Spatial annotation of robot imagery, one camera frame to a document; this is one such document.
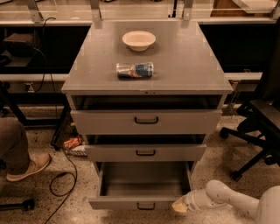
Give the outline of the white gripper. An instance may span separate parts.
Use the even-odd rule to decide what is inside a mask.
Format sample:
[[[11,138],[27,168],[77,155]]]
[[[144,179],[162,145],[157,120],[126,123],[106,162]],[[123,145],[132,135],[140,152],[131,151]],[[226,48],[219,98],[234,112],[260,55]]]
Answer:
[[[197,203],[195,200],[195,191],[189,192],[186,196],[182,196],[171,204],[175,212],[186,213],[187,211],[197,211]]]

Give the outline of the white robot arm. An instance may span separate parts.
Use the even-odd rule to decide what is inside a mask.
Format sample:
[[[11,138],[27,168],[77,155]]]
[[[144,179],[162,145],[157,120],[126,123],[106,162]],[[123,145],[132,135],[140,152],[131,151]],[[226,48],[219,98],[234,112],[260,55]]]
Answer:
[[[178,213],[231,206],[253,219],[255,224],[280,224],[280,186],[272,186],[256,199],[234,191],[219,180],[210,180],[205,188],[190,191],[171,206]]]

